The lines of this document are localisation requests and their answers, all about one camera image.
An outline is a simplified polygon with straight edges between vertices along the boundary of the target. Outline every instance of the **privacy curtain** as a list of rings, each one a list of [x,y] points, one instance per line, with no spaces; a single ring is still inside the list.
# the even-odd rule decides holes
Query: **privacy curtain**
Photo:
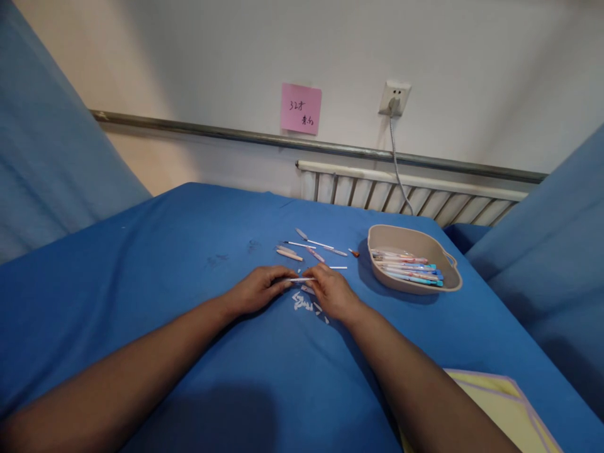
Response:
[[[0,263],[149,197],[21,13],[0,0]]]
[[[466,257],[604,420],[604,126]]]

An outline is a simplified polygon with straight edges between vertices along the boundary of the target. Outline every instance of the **stain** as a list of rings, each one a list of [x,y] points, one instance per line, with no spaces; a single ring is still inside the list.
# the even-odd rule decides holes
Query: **stain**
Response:
[[[218,261],[216,261],[216,258],[214,258],[214,257],[208,258],[208,260],[206,262],[206,267],[209,267],[210,269],[214,269],[217,265],[218,265]]]
[[[249,254],[254,253],[258,247],[260,247],[260,242],[252,239],[247,245],[247,252]]]
[[[224,261],[228,261],[228,255],[214,255],[206,260],[204,268],[216,269]]]

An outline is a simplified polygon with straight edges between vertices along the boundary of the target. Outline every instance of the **sticky note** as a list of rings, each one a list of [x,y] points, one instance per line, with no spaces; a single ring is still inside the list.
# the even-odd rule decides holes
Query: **sticky note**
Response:
[[[281,86],[281,128],[316,135],[321,95],[319,88],[284,83]]]

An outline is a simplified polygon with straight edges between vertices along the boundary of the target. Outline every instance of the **yellow towel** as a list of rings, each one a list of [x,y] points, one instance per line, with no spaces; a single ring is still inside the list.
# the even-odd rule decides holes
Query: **yellow towel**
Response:
[[[534,409],[505,376],[446,370],[523,453],[562,453]],[[406,453],[413,449],[401,434]]]

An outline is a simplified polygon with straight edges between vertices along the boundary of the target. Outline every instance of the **wall socket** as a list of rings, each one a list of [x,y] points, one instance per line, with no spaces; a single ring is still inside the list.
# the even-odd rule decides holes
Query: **wall socket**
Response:
[[[378,113],[381,115],[390,116],[390,99],[395,98],[400,101],[398,108],[394,111],[393,116],[401,116],[403,110],[405,110],[405,104],[411,91],[411,85],[408,83],[399,83],[393,81],[387,81],[384,85],[384,92],[382,93],[382,100],[379,103]]]

